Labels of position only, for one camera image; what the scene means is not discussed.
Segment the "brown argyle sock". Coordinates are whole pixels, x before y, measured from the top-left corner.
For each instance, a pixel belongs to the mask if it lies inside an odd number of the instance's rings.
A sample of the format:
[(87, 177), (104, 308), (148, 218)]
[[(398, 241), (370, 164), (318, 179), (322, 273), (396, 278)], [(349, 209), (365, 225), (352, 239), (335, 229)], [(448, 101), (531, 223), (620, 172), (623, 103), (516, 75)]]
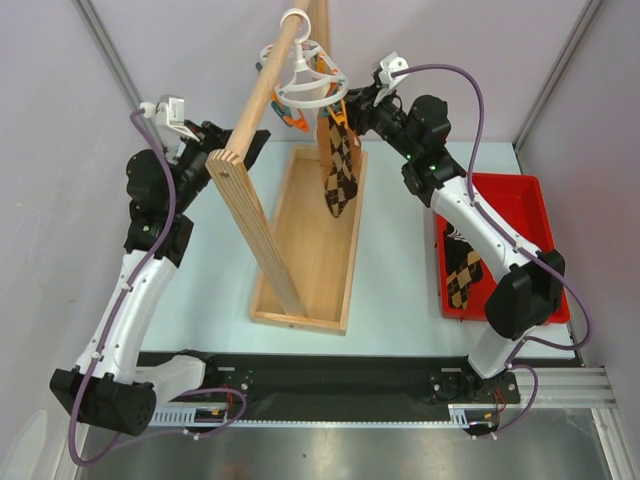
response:
[(348, 127), (346, 114), (323, 110), (329, 118), (333, 165), (329, 176), (323, 179), (324, 198), (334, 218), (341, 216), (346, 205), (358, 193), (361, 166), (361, 142)]

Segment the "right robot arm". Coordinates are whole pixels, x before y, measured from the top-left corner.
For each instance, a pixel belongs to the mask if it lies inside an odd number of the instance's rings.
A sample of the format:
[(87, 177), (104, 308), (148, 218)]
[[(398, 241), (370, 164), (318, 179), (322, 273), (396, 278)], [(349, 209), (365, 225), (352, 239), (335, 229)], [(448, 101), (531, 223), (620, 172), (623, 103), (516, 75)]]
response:
[(522, 237), (474, 189), (470, 172), (446, 148), (451, 124), (445, 101), (422, 95), (404, 111), (394, 97), (375, 85), (349, 90), (348, 122), (357, 134), (374, 131), (405, 159), (408, 190), (462, 235), (496, 283), (484, 306), (488, 326), (461, 376), (463, 393), (484, 401), (525, 335), (560, 308), (565, 260)]

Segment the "white round clip hanger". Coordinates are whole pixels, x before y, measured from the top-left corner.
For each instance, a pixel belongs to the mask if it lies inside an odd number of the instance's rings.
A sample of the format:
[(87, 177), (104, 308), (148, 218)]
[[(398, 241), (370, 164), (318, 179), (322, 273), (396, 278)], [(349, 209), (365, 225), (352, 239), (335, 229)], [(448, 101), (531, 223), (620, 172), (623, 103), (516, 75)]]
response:
[(343, 100), (348, 90), (346, 76), (325, 49), (310, 39), (311, 21), (302, 9), (286, 10), (280, 25), (293, 16), (304, 20), (306, 31), (293, 41), (287, 56), (292, 66), (292, 76), (285, 84), (277, 83), (274, 86), (270, 100), (272, 110), (284, 123), (286, 107), (321, 113), (330, 107), (334, 112), (343, 111), (346, 114)]

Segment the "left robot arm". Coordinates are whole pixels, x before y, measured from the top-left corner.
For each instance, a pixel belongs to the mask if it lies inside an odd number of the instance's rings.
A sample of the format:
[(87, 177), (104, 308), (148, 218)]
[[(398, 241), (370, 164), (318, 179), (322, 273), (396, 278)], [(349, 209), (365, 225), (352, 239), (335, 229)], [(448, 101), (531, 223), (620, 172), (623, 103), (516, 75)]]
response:
[(188, 392), (208, 400), (219, 391), (212, 354), (182, 350), (159, 366), (136, 370), (150, 320), (190, 241), (194, 224), (185, 212), (211, 179), (209, 154), (232, 134), (209, 121), (186, 128), (176, 160), (160, 162), (146, 149), (127, 163), (130, 225), (118, 282), (75, 365), (55, 370), (49, 384), (72, 427), (138, 436), (157, 408)]

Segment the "orange clothes peg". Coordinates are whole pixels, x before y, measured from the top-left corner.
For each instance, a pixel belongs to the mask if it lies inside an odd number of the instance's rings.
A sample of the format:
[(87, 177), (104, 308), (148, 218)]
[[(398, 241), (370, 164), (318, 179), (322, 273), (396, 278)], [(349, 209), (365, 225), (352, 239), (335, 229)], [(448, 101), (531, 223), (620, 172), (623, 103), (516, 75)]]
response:
[(286, 107), (284, 111), (283, 119), (289, 127), (295, 128), (303, 133), (310, 132), (309, 122), (302, 109)]

